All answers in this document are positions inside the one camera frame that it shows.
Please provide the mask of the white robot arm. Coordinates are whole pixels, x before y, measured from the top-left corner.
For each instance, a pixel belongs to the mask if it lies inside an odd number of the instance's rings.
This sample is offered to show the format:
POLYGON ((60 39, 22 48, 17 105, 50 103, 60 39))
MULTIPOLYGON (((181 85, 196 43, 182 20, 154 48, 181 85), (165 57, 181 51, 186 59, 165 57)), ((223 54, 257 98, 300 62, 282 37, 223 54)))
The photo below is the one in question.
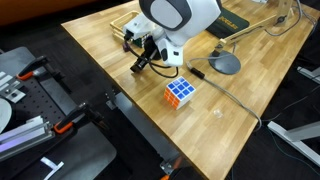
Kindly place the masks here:
POLYGON ((141 71, 153 56, 169 67, 183 64, 183 46, 221 14, 220 0, 139 0, 141 13, 123 27, 125 39, 150 34, 144 53, 131 67, 141 71))

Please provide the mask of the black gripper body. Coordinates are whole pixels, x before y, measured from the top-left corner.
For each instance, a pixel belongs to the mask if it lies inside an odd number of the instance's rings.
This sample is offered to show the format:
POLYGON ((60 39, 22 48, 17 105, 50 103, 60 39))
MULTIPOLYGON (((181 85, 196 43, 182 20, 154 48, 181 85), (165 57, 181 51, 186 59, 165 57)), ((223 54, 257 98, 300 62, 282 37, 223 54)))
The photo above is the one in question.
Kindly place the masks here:
POLYGON ((146 38, 144 42, 144 56, 152 60, 160 60, 161 55, 158 51, 158 48, 153 40, 152 36, 146 38))

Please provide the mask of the aluminium rail robot base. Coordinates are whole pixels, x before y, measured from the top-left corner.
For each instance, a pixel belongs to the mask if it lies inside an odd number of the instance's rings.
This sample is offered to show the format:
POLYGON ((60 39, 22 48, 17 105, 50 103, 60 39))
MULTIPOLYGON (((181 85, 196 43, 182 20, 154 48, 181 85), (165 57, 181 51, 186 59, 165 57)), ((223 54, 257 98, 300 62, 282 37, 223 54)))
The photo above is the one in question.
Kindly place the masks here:
POLYGON ((36 116, 10 131, 4 132, 12 115, 9 102, 0 98, 0 162, 52 139, 55 133, 52 124, 36 116))

